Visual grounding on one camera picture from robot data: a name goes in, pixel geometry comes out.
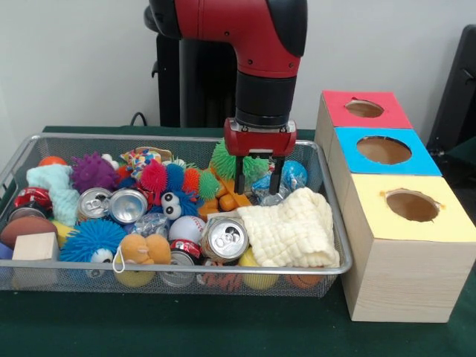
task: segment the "light wood box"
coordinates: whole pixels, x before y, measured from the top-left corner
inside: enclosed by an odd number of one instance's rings
[[[402,197],[393,209],[391,193]],[[425,216],[428,197],[435,211]],[[351,319],[448,321],[476,258],[476,229],[445,179],[352,174],[341,209],[354,257],[342,277]]]

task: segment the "yellow ball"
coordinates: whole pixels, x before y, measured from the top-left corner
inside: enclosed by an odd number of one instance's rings
[[[260,266],[254,259],[253,251],[249,248],[239,259],[240,266]],[[244,274],[243,282],[246,286],[255,290],[271,288],[279,278],[276,274]]]
[[[120,256],[116,259],[116,264],[121,264]],[[114,272],[117,281],[129,288],[140,288],[152,281],[155,271],[123,271],[122,273]]]
[[[64,244],[66,243],[66,237],[68,236],[68,234],[74,231],[74,228],[68,227],[67,225],[59,223],[55,219],[53,219],[51,223],[53,223],[54,226],[58,230],[58,235],[57,235],[58,246],[62,248]]]

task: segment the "stacked boxes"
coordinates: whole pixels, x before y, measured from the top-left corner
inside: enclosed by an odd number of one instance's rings
[[[476,258],[476,228],[391,93],[325,91],[323,148],[354,265],[354,321],[446,322]]]

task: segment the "blue spiky ball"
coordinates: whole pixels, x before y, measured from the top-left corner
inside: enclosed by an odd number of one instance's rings
[[[104,219],[93,219],[74,226],[61,249],[60,260],[65,262],[90,263],[99,249],[114,255],[126,232],[117,223]]]

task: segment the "white washcloth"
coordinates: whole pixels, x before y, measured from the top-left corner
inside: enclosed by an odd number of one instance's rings
[[[238,208],[261,266],[339,266],[332,211],[326,199],[300,188],[276,206]]]

